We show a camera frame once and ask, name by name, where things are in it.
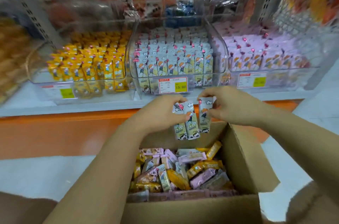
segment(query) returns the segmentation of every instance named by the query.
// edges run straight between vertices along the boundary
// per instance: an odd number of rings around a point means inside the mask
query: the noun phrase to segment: yellow price sticker
[[[187,82],[178,82],[175,83],[175,92],[187,92]]]
[[[256,77],[254,79],[253,87],[264,87],[266,84],[266,77]]]
[[[63,99],[75,98],[71,88],[62,88],[60,89],[60,93]]]

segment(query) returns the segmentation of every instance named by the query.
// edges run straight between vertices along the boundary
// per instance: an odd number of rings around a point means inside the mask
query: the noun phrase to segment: tiled floor
[[[294,111],[317,125],[339,134],[339,61],[317,87],[319,94],[304,100]],[[261,193],[260,204],[273,221],[285,220],[290,198],[311,179],[271,137],[263,144],[281,184]],[[94,156],[43,157],[0,161],[0,191],[31,198],[60,200]]]

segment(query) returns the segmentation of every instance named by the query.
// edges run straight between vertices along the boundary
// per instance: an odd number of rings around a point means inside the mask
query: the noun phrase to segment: price tag
[[[161,78],[159,79],[159,93],[187,92],[187,77]]]
[[[53,100],[75,98],[70,84],[41,86],[46,95]]]
[[[239,75],[238,88],[265,87],[267,72],[242,73]]]

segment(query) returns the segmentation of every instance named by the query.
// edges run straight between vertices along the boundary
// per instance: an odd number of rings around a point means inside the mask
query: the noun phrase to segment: shelf
[[[201,90],[195,89],[187,98],[197,103],[197,96]],[[253,93],[252,95],[262,101],[276,101],[310,98],[315,95],[315,92],[298,89],[293,92],[266,92]],[[56,105],[51,101],[40,101],[34,85],[28,81],[14,96],[0,106],[0,117],[136,109],[142,108],[154,97],[152,95],[144,96],[140,100],[136,94],[134,101],[132,101],[129,99],[129,94],[121,93],[92,98],[88,103],[83,104]]]

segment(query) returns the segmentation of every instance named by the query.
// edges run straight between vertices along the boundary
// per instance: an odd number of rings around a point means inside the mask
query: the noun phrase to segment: open cardboard box
[[[240,196],[185,201],[126,203],[121,223],[262,223],[258,192],[271,192],[279,180],[257,139],[241,126],[212,122],[210,132],[196,140],[176,140],[174,130],[145,137],[140,148],[211,147],[222,142],[220,157]]]

